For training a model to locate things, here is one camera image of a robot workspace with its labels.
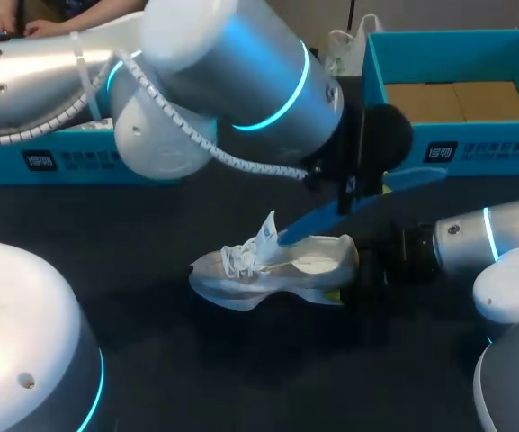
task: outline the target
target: shoe tongue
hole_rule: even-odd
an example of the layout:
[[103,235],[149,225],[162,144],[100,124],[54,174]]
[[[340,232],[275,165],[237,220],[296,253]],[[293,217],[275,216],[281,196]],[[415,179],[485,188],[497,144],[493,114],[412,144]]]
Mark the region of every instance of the shoe tongue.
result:
[[255,265],[268,266],[272,263],[279,251],[278,240],[275,211],[271,211],[255,236]]

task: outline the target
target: logo on box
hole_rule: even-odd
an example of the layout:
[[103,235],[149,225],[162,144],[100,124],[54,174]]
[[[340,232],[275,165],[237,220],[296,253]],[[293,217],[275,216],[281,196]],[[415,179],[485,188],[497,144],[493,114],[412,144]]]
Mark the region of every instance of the logo on box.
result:
[[457,141],[431,142],[427,147],[425,164],[445,164],[453,160],[457,150]]
[[30,171],[57,171],[53,155],[47,150],[24,150],[23,159]]

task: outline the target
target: blue cardboard box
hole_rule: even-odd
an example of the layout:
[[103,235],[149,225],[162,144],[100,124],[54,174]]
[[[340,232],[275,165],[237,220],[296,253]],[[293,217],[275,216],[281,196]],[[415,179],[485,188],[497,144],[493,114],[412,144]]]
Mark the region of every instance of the blue cardboard box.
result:
[[0,147],[0,185],[161,185],[121,161],[113,130],[61,130]]
[[[519,30],[385,32],[368,39],[366,106],[389,103],[389,85],[489,82],[514,83],[519,95]],[[501,106],[499,100],[495,105]],[[413,148],[401,169],[435,166],[447,167],[450,176],[519,175],[519,119],[412,124]]]

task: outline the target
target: white plastic bag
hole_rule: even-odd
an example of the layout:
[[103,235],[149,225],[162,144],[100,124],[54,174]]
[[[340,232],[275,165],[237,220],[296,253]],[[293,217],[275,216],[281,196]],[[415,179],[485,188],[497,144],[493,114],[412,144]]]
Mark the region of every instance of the white plastic bag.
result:
[[334,77],[362,74],[363,57],[367,36],[370,33],[383,32],[377,15],[365,15],[355,36],[341,30],[333,30],[327,36],[324,66],[325,71]]

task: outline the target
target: person's hand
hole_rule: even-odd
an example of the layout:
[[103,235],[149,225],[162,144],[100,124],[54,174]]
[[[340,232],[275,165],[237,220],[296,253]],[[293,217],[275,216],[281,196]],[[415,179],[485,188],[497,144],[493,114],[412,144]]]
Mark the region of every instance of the person's hand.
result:
[[17,32],[17,21],[12,13],[0,14],[0,32]]
[[37,20],[31,21],[25,26],[23,36],[26,38],[39,39],[48,38],[50,36],[59,36],[66,34],[67,31],[60,22]]

